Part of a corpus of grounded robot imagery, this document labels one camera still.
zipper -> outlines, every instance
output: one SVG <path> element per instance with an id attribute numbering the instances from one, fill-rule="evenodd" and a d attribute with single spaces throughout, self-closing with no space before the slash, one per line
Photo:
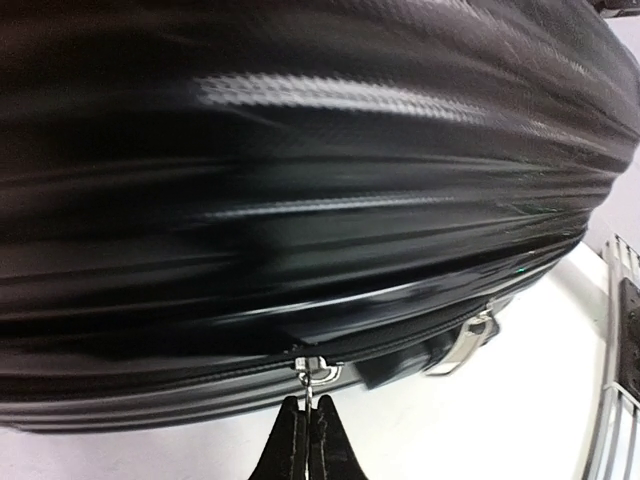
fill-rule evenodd
<path id="1" fill-rule="evenodd" d="M 458 320 L 460 319 L 456 318 L 451 321 L 457 322 Z M 494 328 L 495 318 L 489 308 L 485 308 L 477 315 L 468 318 L 462 323 L 458 338 L 447 355 L 436 365 L 423 370 L 423 374 L 436 377 L 453 374 L 471 359 L 478 348 L 480 348 L 489 338 L 489 335 L 493 333 Z M 420 335 L 412 338 L 411 344 L 427 339 L 428 338 L 423 338 L 423 336 Z M 384 345 L 383 348 L 379 350 L 370 349 L 367 353 L 371 354 L 374 351 L 379 352 L 383 349 L 393 351 L 398 348 L 403 348 L 404 346 L 403 339 L 400 339 Z M 310 409 L 312 408 L 313 387 L 330 385 L 336 382 L 342 373 L 342 363 L 329 363 L 321 356 L 298 357 L 295 359 L 294 370 L 297 373 L 298 380 L 305 389 L 305 411 L 307 413 L 307 419 L 309 420 Z"/>
<path id="2" fill-rule="evenodd" d="M 450 313 L 452 308 L 453 307 L 445 308 L 444 310 L 420 315 L 417 318 L 380 327 L 371 332 L 354 334 L 348 338 L 296 348 L 290 352 L 271 356 L 269 360 L 252 360 L 241 366 L 229 368 L 228 370 L 199 375 L 191 379 L 169 382 L 170 385 L 165 384 L 165 387 L 180 388 L 220 380 L 229 380 L 280 368 L 296 370 L 296 365 L 298 365 L 297 371 L 300 372 L 299 365 L 306 359 L 321 359 L 318 360 L 318 362 L 323 362 L 322 364 L 325 366 L 330 366 L 327 368 L 333 369 L 344 363 L 357 362 L 385 355 L 422 343 L 448 330 L 462 326 L 468 320 L 486 311 L 487 300 L 475 300 L 472 303 L 466 302 L 464 307 L 455 308 L 456 311 L 462 310 L 463 313 L 456 314 L 453 318 L 451 318 Z M 424 323 L 429 323 L 430 326 L 424 328 L 422 327 Z"/>

zipper track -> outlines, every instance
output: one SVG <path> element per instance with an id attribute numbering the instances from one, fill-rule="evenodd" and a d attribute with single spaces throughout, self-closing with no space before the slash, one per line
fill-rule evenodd
<path id="1" fill-rule="evenodd" d="M 402 335 L 401 338 L 394 338 L 390 341 L 384 341 L 382 343 L 376 342 L 376 338 L 386 338 L 394 330 L 403 329 L 407 330 L 407 322 L 414 326 L 420 322 L 433 322 L 437 317 L 446 317 L 447 312 L 451 309 L 447 308 L 444 311 L 436 311 L 426 315 L 421 315 L 418 318 L 400 322 L 400 324 L 389 325 L 378 329 L 374 332 L 365 332 L 357 334 L 353 338 L 340 339 L 333 342 L 328 342 L 322 345 L 312 345 L 308 347 L 302 347 L 294 349 L 290 352 L 278 355 L 271 360 L 252 360 L 247 362 L 244 366 L 236 367 L 226 371 L 220 371 L 216 373 L 199 375 L 191 379 L 176 380 L 166 382 L 162 388 L 183 388 L 193 385 L 205 384 L 220 380 L 229 380 L 246 375 L 254 375 L 264 373 L 270 370 L 276 370 L 279 368 L 293 367 L 294 361 L 299 357 L 313 357 L 322 355 L 330 364 L 340 364 L 346 362 L 355 362 L 366 360 L 373 356 L 384 355 L 391 353 L 395 350 L 405 348 L 411 345 L 421 343 L 429 338 L 446 332 L 452 328 L 456 328 L 462 325 L 470 318 L 478 315 L 486 309 L 486 300 L 474 301 L 474 306 L 466 309 L 463 314 L 458 314 L 454 318 L 439 322 L 437 325 L 432 325 L 429 328 L 420 329 L 419 331 L 412 331 L 411 333 Z M 365 347 L 353 348 L 354 343 L 366 343 L 366 340 L 372 338 L 370 343 L 377 343 L 376 345 L 367 345 Z"/>

black clamp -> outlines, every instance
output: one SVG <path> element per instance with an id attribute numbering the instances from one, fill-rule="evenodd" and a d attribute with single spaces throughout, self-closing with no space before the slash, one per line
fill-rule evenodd
<path id="1" fill-rule="evenodd" d="M 341 367 L 327 367 L 322 357 L 300 358 L 296 371 L 305 388 L 305 410 L 298 409 L 296 397 L 284 399 L 249 480 L 367 480 L 331 397 L 320 397 L 313 408 L 313 387 L 336 380 Z M 312 378 L 317 372 L 323 377 Z"/>

zipper pull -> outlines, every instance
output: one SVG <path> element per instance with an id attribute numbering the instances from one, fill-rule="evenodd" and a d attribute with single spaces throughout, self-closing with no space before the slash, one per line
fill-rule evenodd
<path id="1" fill-rule="evenodd" d="M 311 452 L 311 411 L 313 410 L 313 387 L 329 385 L 340 378 L 342 365 L 328 366 L 323 357 L 299 357 L 295 360 L 294 370 L 304 387 L 304 417 L 307 424 L 305 434 L 305 476 L 309 478 L 309 454 Z"/>
<path id="2" fill-rule="evenodd" d="M 423 373 L 432 377 L 446 377 L 467 363 L 487 340 L 498 324 L 491 310 L 480 312 L 462 324 L 456 342 L 440 363 Z"/>
<path id="3" fill-rule="evenodd" d="M 342 365 L 328 366 L 323 357 L 299 357 L 295 360 L 294 369 L 305 389 L 305 411 L 307 416 L 310 416 L 313 408 L 313 387 L 329 385 L 338 380 L 342 373 Z"/>

